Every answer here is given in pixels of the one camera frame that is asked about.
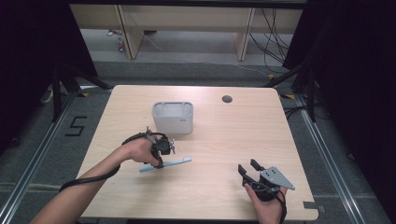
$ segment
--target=wrist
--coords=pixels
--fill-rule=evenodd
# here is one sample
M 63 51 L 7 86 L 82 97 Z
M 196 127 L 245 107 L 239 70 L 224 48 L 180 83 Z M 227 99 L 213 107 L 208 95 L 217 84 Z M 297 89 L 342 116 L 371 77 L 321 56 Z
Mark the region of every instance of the wrist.
M 120 146 L 113 153 L 119 164 L 131 159 L 131 150 L 128 147 Z

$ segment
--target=black cable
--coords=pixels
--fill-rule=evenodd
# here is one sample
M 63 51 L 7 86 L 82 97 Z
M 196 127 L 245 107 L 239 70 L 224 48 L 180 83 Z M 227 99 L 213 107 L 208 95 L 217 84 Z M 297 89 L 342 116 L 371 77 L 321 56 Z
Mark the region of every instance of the black cable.
M 96 181 L 101 181 L 101 180 L 106 180 L 116 174 L 120 169 L 120 165 L 114 168 L 114 170 L 110 171 L 109 173 L 105 175 L 98 175 L 98 176 L 93 176 L 93 177 L 87 177 L 87 178 L 81 178 L 81 179 L 75 179 L 66 182 L 65 184 L 62 185 L 62 187 L 59 189 L 59 192 L 62 192 L 62 190 L 67 189 L 69 187 L 75 186 L 75 185 L 80 185 L 80 184 L 87 184 L 91 182 L 96 182 Z
M 279 221 L 279 223 L 282 224 L 283 221 L 285 220 L 286 214 L 288 213 L 288 207 L 286 206 L 285 194 L 283 194 L 282 191 L 279 191 L 279 192 L 283 197 L 283 201 L 279 197 L 277 197 L 277 195 L 275 195 L 275 198 L 279 201 L 280 207 L 282 208 L 282 215 L 280 216 L 280 221 Z
M 279 36 L 279 34 L 278 34 L 277 31 L 276 31 L 276 8 L 273 8 L 273 22 L 272 22 L 273 25 L 270 24 L 270 22 L 269 22 L 268 18 L 266 17 L 265 12 L 264 12 L 263 9 L 262 9 L 262 15 L 264 16 L 265 21 L 266 21 L 266 23 L 267 23 L 267 25 L 268 25 L 268 28 L 270 29 L 270 36 L 267 36 L 266 34 L 264 34 L 264 36 L 267 37 L 271 42 L 277 44 L 278 49 L 279 49 L 279 53 L 282 55 L 282 57 L 286 57 L 286 54 L 285 54 L 285 52 L 283 51 L 283 49 L 289 49 L 289 46 L 282 40 L 282 38 Z M 274 39 L 275 39 L 276 41 L 273 41 L 273 40 L 271 39 L 271 35 L 274 36 Z
M 256 46 L 261 49 L 262 51 L 264 51 L 265 53 L 269 54 L 271 57 L 273 57 L 274 59 L 276 59 L 278 62 L 283 63 L 282 59 L 277 57 L 273 52 L 271 52 L 270 50 L 266 49 L 263 45 L 261 45 L 254 37 L 252 34 L 250 34 L 250 37 L 252 38 L 253 42 L 256 44 Z
M 273 31 L 272 31 L 272 27 L 271 27 L 269 21 L 267 20 L 267 17 L 265 16 L 265 14 L 263 14 L 263 15 L 264 15 L 265 20 L 267 21 L 268 28 L 269 28 L 270 31 L 271 31 L 271 32 L 270 32 L 270 36 L 269 36 L 269 38 L 268 38 L 268 40 L 267 40 L 267 43 L 266 43 L 266 45 L 265 45 L 265 48 L 268 49 L 268 45 L 269 45 L 269 43 L 270 43 L 270 39 L 271 39 L 271 35 L 273 34 Z M 267 64 L 266 58 L 265 58 L 265 54 L 264 54 L 264 62 L 265 62 L 265 64 Z
M 321 106 L 321 105 L 322 105 L 321 103 L 314 103 L 314 106 Z M 297 112 L 299 110 L 303 110 L 303 109 L 308 109 L 308 105 L 299 105 L 299 106 L 295 106 L 295 107 L 286 107 L 286 108 L 283 108 L 283 109 L 284 110 L 288 110 L 288 111 L 285 111 L 285 115 L 287 115 L 286 119 L 289 119 L 291 117 L 291 115 L 294 114 L 295 112 Z

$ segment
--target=cable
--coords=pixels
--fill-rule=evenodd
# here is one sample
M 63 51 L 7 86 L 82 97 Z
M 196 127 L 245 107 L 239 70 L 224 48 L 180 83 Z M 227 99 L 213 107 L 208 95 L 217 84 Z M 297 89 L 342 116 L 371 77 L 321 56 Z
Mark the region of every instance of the cable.
M 109 173 L 105 175 L 98 175 L 98 176 L 93 176 L 93 177 L 87 177 L 87 178 L 81 178 L 81 179 L 75 179 L 66 182 L 61 186 L 59 189 L 59 192 L 61 192 L 64 189 L 67 189 L 69 187 L 75 186 L 75 185 L 80 185 L 80 184 L 86 184 L 86 183 L 91 183 L 91 182 L 96 182 L 96 181 L 101 181 L 101 180 L 106 180 L 110 178 L 111 176 L 115 175 L 120 169 L 120 165 L 114 168 L 114 170 L 110 171 Z
M 276 59 L 277 61 L 279 61 L 280 63 L 283 63 L 286 57 L 286 53 L 284 52 L 284 49 L 289 49 L 289 46 L 282 40 L 282 38 L 279 36 L 279 34 L 276 31 L 276 9 L 273 8 L 273 20 L 272 20 L 272 24 L 270 24 L 267 16 L 265 15 L 265 12 L 262 8 L 262 15 L 265 18 L 265 22 L 268 25 L 268 28 L 270 29 L 270 35 L 266 35 L 264 34 L 264 36 L 267 38 L 267 43 L 265 45 L 265 47 L 261 46 L 258 44 L 258 42 L 252 37 L 253 41 L 256 43 L 256 45 L 258 45 L 258 47 L 263 50 L 266 54 L 269 54 L 271 57 L 273 57 L 274 59 Z M 273 52 L 269 51 L 267 48 L 269 46 L 269 43 L 272 42 L 274 44 L 276 44 L 279 54 L 280 54 L 280 58 L 277 57 Z M 264 63 L 266 64 L 266 55 L 264 54 Z
M 314 103 L 314 106 L 320 106 L 320 105 L 322 105 L 322 104 L 321 103 Z M 299 110 L 303 110 L 303 109 L 308 109 L 308 105 L 299 105 L 299 106 L 295 106 L 295 107 L 286 107 L 286 108 L 283 108 L 283 109 L 284 110 L 288 110 L 288 111 L 285 111 L 285 115 L 287 115 L 286 119 L 289 119 L 291 117 L 291 115 L 294 114 L 295 112 L 297 112 Z M 330 119 L 330 118 L 320 117 L 320 116 L 318 116 L 316 114 L 315 114 L 315 116 L 320 118 L 320 119 Z
M 272 69 L 268 66 L 265 55 L 266 55 L 266 54 L 269 54 L 271 57 L 273 57 L 275 60 L 277 60 L 277 61 L 280 62 L 280 63 L 283 63 L 282 59 L 279 58 L 279 57 L 277 57 L 273 52 L 269 51 L 269 50 L 267 49 L 267 47 L 263 47 L 263 46 L 253 37 L 252 34 L 250 34 L 250 37 L 252 38 L 252 40 L 253 40 L 253 42 L 256 44 L 256 46 L 264 52 L 264 66 L 265 66 L 268 70 L 270 70 L 271 72 L 273 72 L 273 73 L 280 73 L 280 72 L 277 72 L 277 71 L 272 70 Z
M 280 221 L 279 221 L 279 223 L 282 224 L 283 221 L 285 220 L 286 214 L 288 213 L 288 208 L 286 206 L 285 194 L 283 194 L 282 191 L 279 191 L 279 192 L 283 197 L 283 201 L 279 197 L 277 197 L 277 195 L 275 195 L 275 198 L 277 199 L 277 201 L 280 203 L 280 206 L 282 207 L 282 215 L 280 216 Z

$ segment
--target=white container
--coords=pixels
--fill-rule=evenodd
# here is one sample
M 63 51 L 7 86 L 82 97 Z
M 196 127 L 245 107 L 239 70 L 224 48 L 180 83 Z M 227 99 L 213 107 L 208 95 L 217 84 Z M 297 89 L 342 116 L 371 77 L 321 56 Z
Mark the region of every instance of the white container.
M 152 107 L 152 117 L 159 133 L 191 133 L 192 115 L 190 102 L 159 102 Z

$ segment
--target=table top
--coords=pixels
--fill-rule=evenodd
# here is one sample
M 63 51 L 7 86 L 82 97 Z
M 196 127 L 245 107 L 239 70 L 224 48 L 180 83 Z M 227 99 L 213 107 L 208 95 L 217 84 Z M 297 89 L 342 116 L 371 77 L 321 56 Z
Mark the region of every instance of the table top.
M 222 97 L 233 98 L 224 103 Z M 145 173 L 143 163 L 127 161 L 100 189 L 84 217 L 253 220 L 254 210 L 238 164 L 276 166 L 295 186 L 288 190 L 287 220 L 314 220 L 303 166 L 274 89 L 197 86 L 117 86 L 99 122 L 78 175 L 147 126 L 156 131 L 151 109 L 157 102 L 191 102 L 193 130 L 175 138 L 176 154 L 164 161 L 192 161 Z

